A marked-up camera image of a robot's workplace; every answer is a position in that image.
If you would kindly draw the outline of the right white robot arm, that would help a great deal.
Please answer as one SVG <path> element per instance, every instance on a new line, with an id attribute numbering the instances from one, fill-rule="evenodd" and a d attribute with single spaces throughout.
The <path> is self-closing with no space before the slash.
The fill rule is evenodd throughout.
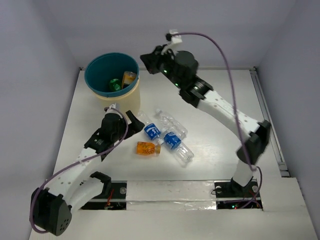
<path id="1" fill-rule="evenodd" d="M 150 74 L 162 73 L 169 79 L 186 103 L 209 114 L 238 137 L 241 142 L 236 152 L 238 164 L 228 186 L 235 196 L 246 193 L 257 162 L 269 144 L 271 123 L 257 121 L 224 100 L 209 83 L 198 77 L 199 63 L 189 51 L 173 52 L 165 50 L 165 45 L 158 45 L 140 59 Z"/>

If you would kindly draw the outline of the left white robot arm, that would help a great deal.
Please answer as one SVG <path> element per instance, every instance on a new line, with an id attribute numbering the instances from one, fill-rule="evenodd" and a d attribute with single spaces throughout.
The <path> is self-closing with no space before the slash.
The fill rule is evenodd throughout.
<path id="1" fill-rule="evenodd" d="M 114 105 L 105 108 L 101 126 L 84 144 L 76 160 L 32 193 L 29 212 L 32 229 L 60 236 L 70 225 L 73 214 L 89 200 L 108 196 L 111 177 L 98 168 L 111 151 L 144 126 L 130 110 L 122 114 Z"/>

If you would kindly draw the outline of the clear unlabelled plastic bottle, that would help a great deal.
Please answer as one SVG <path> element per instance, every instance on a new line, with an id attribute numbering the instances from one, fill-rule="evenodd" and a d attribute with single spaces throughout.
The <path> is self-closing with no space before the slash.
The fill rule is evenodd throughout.
<path id="1" fill-rule="evenodd" d="M 155 116 L 162 124 L 162 129 L 168 129 L 175 132 L 181 140 L 187 136 L 188 130 L 168 112 L 157 108 L 155 110 Z"/>

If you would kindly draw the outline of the green plastic bottle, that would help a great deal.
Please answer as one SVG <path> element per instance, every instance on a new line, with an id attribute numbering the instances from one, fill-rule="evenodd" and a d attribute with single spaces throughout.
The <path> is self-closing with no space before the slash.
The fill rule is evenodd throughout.
<path id="1" fill-rule="evenodd" d="M 118 92 L 122 90 L 122 82 L 118 78 L 111 79 L 108 83 L 111 92 Z"/>

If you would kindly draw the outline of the clear bottle blue label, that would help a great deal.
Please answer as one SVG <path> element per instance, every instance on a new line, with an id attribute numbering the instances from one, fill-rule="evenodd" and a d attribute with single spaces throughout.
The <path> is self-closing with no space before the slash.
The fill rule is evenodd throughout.
<path id="1" fill-rule="evenodd" d="M 161 132 L 155 123 L 148 117 L 148 115 L 140 110 L 137 114 L 138 119 L 144 124 L 143 131 L 149 140 L 154 141 L 157 145 L 162 145 L 164 140 L 161 137 Z"/>
<path id="2" fill-rule="evenodd" d="M 175 130 L 162 128 L 162 139 L 172 156 L 182 167 L 186 167 L 194 158 L 194 153 L 183 142 L 183 137 Z"/>

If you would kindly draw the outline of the orange bottle dark blue label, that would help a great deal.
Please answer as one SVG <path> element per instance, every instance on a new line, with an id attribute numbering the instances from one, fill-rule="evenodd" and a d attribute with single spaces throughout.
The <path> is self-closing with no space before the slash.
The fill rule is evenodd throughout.
<path id="1" fill-rule="evenodd" d="M 135 81 L 136 77 L 137 77 L 137 74 L 135 72 L 125 71 L 122 77 L 122 85 L 121 85 L 122 89 L 125 89 L 126 87 L 131 85 Z"/>

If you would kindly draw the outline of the small orange patterned bottle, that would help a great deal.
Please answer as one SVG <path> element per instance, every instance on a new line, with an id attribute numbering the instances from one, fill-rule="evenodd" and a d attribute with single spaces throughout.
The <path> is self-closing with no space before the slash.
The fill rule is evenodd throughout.
<path id="1" fill-rule="evenodd" d="M 160 152 L 161 152 L 161 146 L 155 145 L 152 142 L 138 141 L 136 144 L 135 153 L 137 155 L 155 156 L 155 155 L 159 155 Z"/>

